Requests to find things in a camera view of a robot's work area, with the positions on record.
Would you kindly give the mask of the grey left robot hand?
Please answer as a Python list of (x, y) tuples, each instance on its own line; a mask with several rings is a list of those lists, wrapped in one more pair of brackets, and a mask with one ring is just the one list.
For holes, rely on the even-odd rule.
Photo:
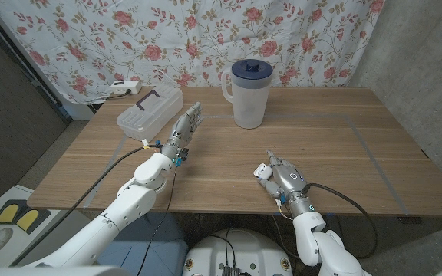
[(161, 148), (161, 153), (171, 160), (176, 159), (183, 148), (191, 141), (197, 127), (202, 123), (202, 106), (195, 102), (184, 114), (182, 114), (172, 127), (170, 137)]

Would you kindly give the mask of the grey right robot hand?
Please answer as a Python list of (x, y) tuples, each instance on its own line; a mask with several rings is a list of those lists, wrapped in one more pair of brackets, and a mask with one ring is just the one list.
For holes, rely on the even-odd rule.
[(267, 150), (269, 164), (259, 164), (253, 172), (257, 182), (266, 189), (271, 197), (285, 198), (292, 217), (295, 218), (306, 212), (313, 212), (314, 207), (306, 195), (307, 182), (295, 166), (286, 159), (277, 157)]

